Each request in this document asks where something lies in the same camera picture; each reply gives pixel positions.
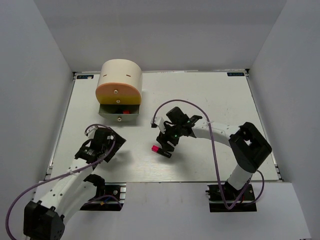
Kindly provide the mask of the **pink cap black highlighter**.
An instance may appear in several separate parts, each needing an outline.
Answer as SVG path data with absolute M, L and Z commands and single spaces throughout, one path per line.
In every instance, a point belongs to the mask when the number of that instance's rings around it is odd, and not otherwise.
M 164 151 L 162 148 L 156 146 L 156 145 L 153 145 L 151 150 L 154 152 L 154 153 L 157 153 L 163 157 L 166 157 L 166 158 L 171 158 L 172 154 L 170 152 L 167 152 L 167 151 Z

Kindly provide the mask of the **pale green bottom drawer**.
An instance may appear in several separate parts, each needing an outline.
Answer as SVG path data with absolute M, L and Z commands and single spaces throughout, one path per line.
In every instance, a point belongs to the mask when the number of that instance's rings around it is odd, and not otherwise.
M 130 110 L 130 114 L 110 114 L 110 108 L 120 108 Z M 98 114 L 109 121 L 131 122 L 135 121 L 140 115 L 140 105 L 117 105 L 117 104 L 101 104 Z

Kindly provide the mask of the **orange cap black highlighter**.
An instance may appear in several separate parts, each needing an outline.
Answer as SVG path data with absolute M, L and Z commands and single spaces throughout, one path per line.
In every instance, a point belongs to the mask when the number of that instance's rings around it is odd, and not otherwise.
M 131 111 L 129 109 L 126 109 L 126 108 L 121 108 L 119 110 L 120 114 L 122 115 L 129 115 L 131 113 Z

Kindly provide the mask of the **green cap black highlighter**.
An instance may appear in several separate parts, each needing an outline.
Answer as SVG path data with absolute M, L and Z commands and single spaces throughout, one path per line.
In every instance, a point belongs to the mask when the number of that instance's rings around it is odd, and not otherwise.
M 109 109 L 110 114 L 119 114 L 121 112 L 121 109 L 119 107 L 111 107 Z

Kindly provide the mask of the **yellow drawer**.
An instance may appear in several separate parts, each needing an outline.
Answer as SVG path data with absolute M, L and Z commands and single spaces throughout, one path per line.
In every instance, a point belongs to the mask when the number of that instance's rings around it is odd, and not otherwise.
M 102 105 L 140 105 L 140 95 L 97 95 L 98 102 Z

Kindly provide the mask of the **orange top drawer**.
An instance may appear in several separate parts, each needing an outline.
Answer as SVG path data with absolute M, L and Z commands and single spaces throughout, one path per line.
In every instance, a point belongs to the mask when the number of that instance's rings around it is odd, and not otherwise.
M 140 92 L 132 85 L 126 83 L 115 83 L 109 82 L 99 85 L 96 88 L 97 96 L 111 96 L 115 95 L 115 90 L 117 90 L 117 95 L 120 96 L 140 96 Z

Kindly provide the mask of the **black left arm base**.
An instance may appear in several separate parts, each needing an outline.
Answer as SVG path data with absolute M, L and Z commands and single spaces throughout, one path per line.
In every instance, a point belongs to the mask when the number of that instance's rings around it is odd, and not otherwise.
M 126 198 L 126 183 L 105 183 L 96 196 L 81 207 L 81 211 L 119 212 Z

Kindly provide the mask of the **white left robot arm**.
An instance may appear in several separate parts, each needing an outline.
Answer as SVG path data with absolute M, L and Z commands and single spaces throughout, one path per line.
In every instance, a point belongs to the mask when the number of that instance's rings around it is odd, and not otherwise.
M 100 163 L 108 163 L 126 139 L 101 124 L 89 126 L 85 135 L 88 139 L 74 155 L 66 175 L 24 208 L 23 233 L 30 239 L 61 239 L 67 222 L 77 211 L 105 196 L 105 179 L 93 171 Z

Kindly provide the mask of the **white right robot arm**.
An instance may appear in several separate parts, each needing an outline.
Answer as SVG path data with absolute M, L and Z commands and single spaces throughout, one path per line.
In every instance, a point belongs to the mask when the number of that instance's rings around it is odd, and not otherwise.
M 156 141 L 164 155 L 170 157 L 180 137 L 213 140 L 230 147 L 237 165 L 226 180 L 226 195 L 236 200 L 244 193 L 244 186 L 272 152 L 272 147 L 251 122 L 226 125 L 209 122 L 200 115 L 189 117 L 179 107 L 174 107 L 163 117 L 153 117 L 152 128 L 159 128 Z

